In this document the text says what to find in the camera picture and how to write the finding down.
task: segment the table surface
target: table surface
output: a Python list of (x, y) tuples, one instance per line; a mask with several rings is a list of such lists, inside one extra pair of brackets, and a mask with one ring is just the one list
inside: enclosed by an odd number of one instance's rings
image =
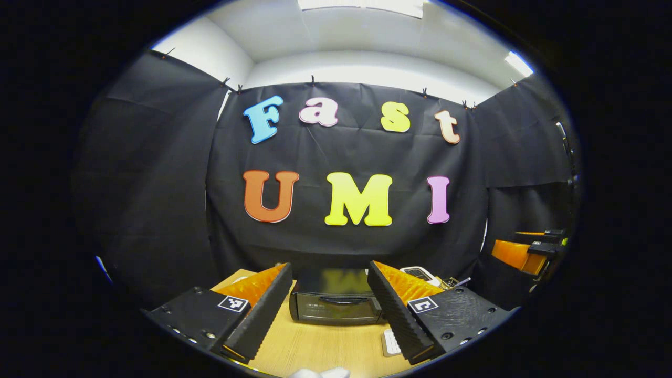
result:
[[(252, 274), (255, 273), (240, 269), (211, 290)], [(288, 293), (249, 367), (282, 378), (299, 369), (320, 372), (335, 367), (350, 370), (351, 378), (379, 378), (428, 361), (411, 366), (401, 354), (385, 357), (381, 335), (389, 324), (317, 326), (296, 323), (290, 315), (289, 298)]]

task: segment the black cloth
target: black cloth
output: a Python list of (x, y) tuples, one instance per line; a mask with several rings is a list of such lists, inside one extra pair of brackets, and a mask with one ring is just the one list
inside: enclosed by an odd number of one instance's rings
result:
[(147, 52), (93, 106), (72, 174), (80, 236), (146, 308), (219, 275), (208, 243), (205, 177), (225, 88)]
[(573, 140), (571, 119), (549, 89), (532, 75), (474, 110), (489, 188), (541, 185), (571, 177), (562, 132), (556, 126), (563, 122)]
[(514, 241), (516, 231), (567, 229), (573, 217), (570, 190), (562, 182), (489, 189), (487, 236), (469, 288), (506, 310), (523, 305), (536, 284), (534, 277), (493, 257), (495, 240)]
[[(243, 112), (274, 95), (278, 106), (277, 133), (251, 143), (252, 128)], [(305, 101), (327, 97), (338, 103), (335, 126), (305, 124), (298, 114)], [(411, 127), (405, 133), (383, 129), (381, 106), (402, 102)], [(441, 134), (434, 114), (447, 110), (457, 119), (458, 144)], [(305, 267), (365, 268), (370, 260), (396, 267), (421, 265), (441, 277), (457, 275), (478, 256), (487, 213), (487, 189), (480, 158), (479, 130), (471, 110), (420, 93), (350, 83), (271, 85), (232, 95), (215, 130), (208, 166), (207, 193), (214, 253), (225, 274), (239, 268), (259, 270), (276, 262)], [(289, 217), (262, 223), (245, 212), (243, 173), (267, 171), (263, 203), (278, 203), (275, 174), (293, 171), (294, 202)], [(326, 225), (331, 208), (332, 172), (349, 173), (362, 191), (374, 174), (392, 178), (387, 227), (362, 221)], [(446, 176), (447, 223), (431, 225), (429, 176)]]

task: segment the white ceiling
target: white ceiling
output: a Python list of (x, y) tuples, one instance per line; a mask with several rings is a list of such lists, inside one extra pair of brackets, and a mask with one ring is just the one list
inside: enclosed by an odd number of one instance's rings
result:
[(296, 0), (238, 0), (206, 15), (256, 62), (304, 52), (365, 50), (434, 61), (504, 89), (523, 78), (485, 27), (440, 3), (422, 20), (361, 8), (301, 11)]

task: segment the yellow letter m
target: yellow letter m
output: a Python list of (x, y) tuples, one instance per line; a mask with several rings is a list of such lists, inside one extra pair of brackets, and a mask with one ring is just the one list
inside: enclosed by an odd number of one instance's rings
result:
[(327, 176), (331, 183), (331, 213), (325, 217), (325, 223), (332, 226), (347, 224), (343, 207), (347, 208), (352, 223), (358, 225), (366, 209), (369, 215), (364, 219), (367, 226), (389, 226), (392, 218), (388, 214), (388, 192), (392, 178), (387, 175), (373, 175), (360, 193), (352, 176), (343, 172), (334, 172)]

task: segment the black 3d-printed part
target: black 3d-printed part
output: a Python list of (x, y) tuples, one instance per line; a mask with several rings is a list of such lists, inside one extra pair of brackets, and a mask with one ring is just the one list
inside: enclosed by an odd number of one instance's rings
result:
[(224, 348), (220, 351), (246, 364), (254, 359), (290, 287), (292, 287), (292, 265), (287, 263), (252, 311), (226, 339)]
[(143, 313), (175, 337), (210, 350), (226, 340), (250, 310), (249, 303), (242, 306), (240, 312), (220, 307), (225, 299), (226, 295), (194, 287), (153, 311)]
[(434, 341), (418, 325), (392, 285), (373, 262), (369, 262), (367, 282), (387, 317), (404, 358), (414, 365), (433, 357), (436, 354)]
[[(433, 304), (426, 306), (429, 309), (424, 309), (427, 298)], [(409, 311), (413, 313), (413, 317), (433, 341), (438, 343), (437, 349), (447, 354), (478, 341), (509, 319), (518, 309), (516, 307), (505, 311), (466, 287), (457, 287), (424, 299), (409, 301)]]

